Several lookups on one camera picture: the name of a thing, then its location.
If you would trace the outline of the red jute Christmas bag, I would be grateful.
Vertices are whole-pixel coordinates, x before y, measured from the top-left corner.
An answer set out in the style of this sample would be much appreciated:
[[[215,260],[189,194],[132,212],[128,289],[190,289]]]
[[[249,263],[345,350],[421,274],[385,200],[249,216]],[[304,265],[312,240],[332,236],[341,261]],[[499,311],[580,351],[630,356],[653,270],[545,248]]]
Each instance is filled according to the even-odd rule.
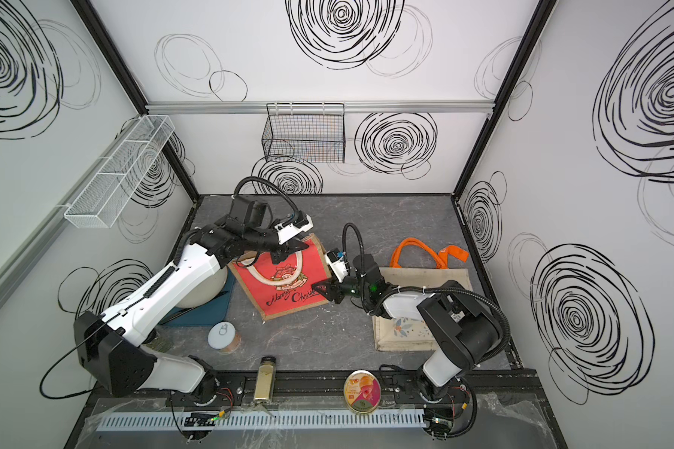
[[[264,321],[295,314],[326,304],[313,289],[331,275],[324,260],[324,247],[316,235],[303,239],[308,248],[278,264],[269,254],[245,254],[230,263],[230,270]]]

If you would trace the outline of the beige floral canvas tote bag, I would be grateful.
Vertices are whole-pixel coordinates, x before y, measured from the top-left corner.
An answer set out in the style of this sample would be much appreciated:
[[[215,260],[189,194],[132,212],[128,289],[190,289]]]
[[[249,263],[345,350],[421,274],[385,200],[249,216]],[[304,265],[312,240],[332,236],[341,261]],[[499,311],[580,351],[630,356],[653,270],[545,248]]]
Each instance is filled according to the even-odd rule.
[[[433,268],[406,268],[400,264],[402,251],[406,247],[421,248],[434,260]],[[467,269],[449,267],[449,258],[467,262],[469,253],[455,245],[449,245],[436,252],[419,239],[407,238],[402,241],[391,255],[389,267],[381,271],[388,282],[418,287],[438,287],[447,281],[456,281],[467,290],[471,282]],[[395,318],[373,318],[374,345],[378,352],[432,352],[438,344],[427,325],[416,318],[399,315]]]

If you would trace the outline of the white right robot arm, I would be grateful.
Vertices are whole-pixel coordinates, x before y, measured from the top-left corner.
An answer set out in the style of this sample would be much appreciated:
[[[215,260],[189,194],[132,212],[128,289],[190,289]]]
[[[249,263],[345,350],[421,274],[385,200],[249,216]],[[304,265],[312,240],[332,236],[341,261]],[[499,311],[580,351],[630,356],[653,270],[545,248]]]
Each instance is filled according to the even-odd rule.
[[[329,251],[324,259],[331,277],[315,282],[312,288],[328,301],[339,304],[353,297],[370,316],[426,324],[437,343],[415,375],[419,394],[426,402],[440,402],[453,378],[508,345],[510,325],[500,307],[456,281],[438,287],[398,285],[386,281],[370,254],[348,263],[344,252]]]

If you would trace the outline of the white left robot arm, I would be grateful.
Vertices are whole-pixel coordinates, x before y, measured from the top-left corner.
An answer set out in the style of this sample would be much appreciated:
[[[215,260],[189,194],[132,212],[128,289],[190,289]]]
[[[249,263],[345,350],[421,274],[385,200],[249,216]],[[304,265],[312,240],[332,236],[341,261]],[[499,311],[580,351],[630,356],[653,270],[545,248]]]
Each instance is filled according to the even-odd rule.
[[[227,215],[183,235],[172,261],[143,286],[101,314],[82,314],[74,324],[82,368],[116,398],[159,389],[183,393],[198,406],[212,403],[220,383],[206,362],[159,353],[144,342],[173,308],[243,254],[268,253],[279,263],[306,249],[299,235],[312,228],[312,218],[295,208],[265,227],[266,209],[262,201],[234,196]]]

